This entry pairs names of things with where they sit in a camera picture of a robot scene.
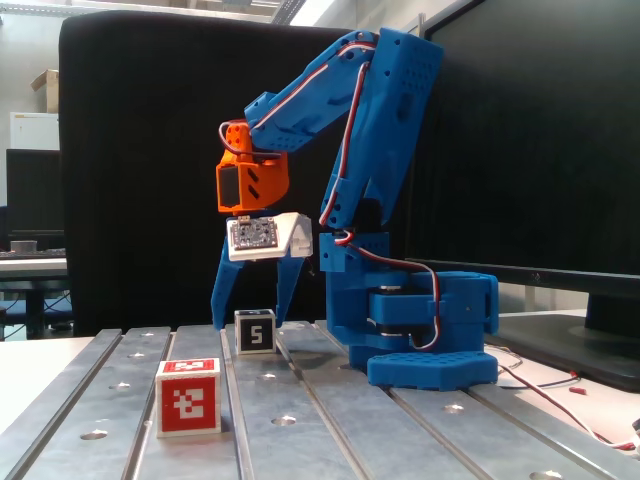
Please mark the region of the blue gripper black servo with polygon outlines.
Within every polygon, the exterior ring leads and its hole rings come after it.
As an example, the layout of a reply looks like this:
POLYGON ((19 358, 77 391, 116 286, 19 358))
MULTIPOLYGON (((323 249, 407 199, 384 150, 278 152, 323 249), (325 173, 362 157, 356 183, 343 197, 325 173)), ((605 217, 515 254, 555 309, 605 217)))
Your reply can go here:
MULTIPOLYGON (((226 219, 227 223, 273 223, 272 216, 241 215, 226 219)), ((276 327, 280 328, 286 320, 287 313, 295 292, 298 278, 305 262, 304 257, 285 256, 277 261, 277 303, 276 327)), ((214 328, 218 331, 225 328, 227 307, 235 281, 239 272, 244 268, 244 261, 231 261, 229 257, 228 239, 223 241, 223 247, 218 264, 214 288, 211 295, 211 312, 214 328)))

